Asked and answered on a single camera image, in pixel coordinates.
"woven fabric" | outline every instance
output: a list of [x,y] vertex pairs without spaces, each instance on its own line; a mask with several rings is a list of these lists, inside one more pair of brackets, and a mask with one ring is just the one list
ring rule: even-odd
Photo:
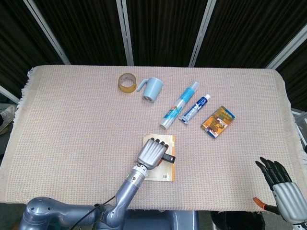
[[[164,87],[155,103],[126,94],[118,77],[155,76]],[[211,99],[189,125],[159,124],[192,81]],[[200,128],[221,105],[236,118],[217,138]],[[279,161],[307,195],[302,147],[284,81],[274,70],[163,67],[40,66],[16,113],[0,168],[0,202],[49,196],[69,204],[102,203],[134,166],[147,133],[176,136],[174,182],[145,181],[129,208],[258,211],[253,197],[274,204],[255,162]]]

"tube cap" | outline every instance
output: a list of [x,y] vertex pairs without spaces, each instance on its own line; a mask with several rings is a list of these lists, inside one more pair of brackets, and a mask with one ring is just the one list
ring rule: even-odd
[[206,94],[206,95],[204,96],[204,98],[206,98],[207,100],[209,100],[209,99],[211,98],[211,96],[210,96],[209,94]]
[[193,89],[194,92],[195,92],[195,91],[198,89],[199,85],[200,85],[200,84],[199,84],[197,81],[194,81],[194,82],[191,83],[191,85],[189,86],[189,88]]
[[163,118],[163,120],[162,120],[161,123],[160,123],[160,126],[161,126],[162,128],[164,128],[164,129],[168,129],[168,128],[171,126],[171,124],[173,123],[174,120],[175,120],[174,117],[169,118],[169,119]]

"toothpaste tube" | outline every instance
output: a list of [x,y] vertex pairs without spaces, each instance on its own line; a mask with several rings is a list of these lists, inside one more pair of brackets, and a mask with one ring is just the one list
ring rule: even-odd
[[168,113],[164,116],[163,120],[160,123],[160,126],[164,129],[168,129],[170,125],[173,123],[175,118],[179,115],[183,107],[193,96],[195,91],[198,89],[199,83],[197,81],[192,82],[192,84],[184,91],[180,98],[175,102],[173,107],[168,111]]
[[206,94],[204,97],[200,98],[188,111],[182,115],[179,120],[188,124],[189,120],[208,102],[210,95]]

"light blue mug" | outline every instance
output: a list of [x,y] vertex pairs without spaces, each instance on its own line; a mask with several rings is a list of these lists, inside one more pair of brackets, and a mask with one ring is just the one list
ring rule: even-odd
[[146,88],[143,92],[143,99],[154,103],[163,87],[163,82],[158,78],[144,79],[136,91],[139,92],[144,84],[146,84]]

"snack package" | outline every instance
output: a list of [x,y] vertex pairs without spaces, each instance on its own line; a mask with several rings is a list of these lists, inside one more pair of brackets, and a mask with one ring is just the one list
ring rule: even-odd
[[[175,156],[175,136],[174,135],[159,135],[159,134],[145,134],[143,136],[143,146],[150,138],[159,139],[164,141],[168,145],[166,154]],[[148,170],[148,176],[145,180],[147,181],[169,181],[175,180],[175,164],[162,161],[158,167]]]
[[233,121],[235,116],[229,112],[224,106],[221,106],[214,114],[212,114],[201,128],[204,129],[211,137],[217,138],[227,126]]

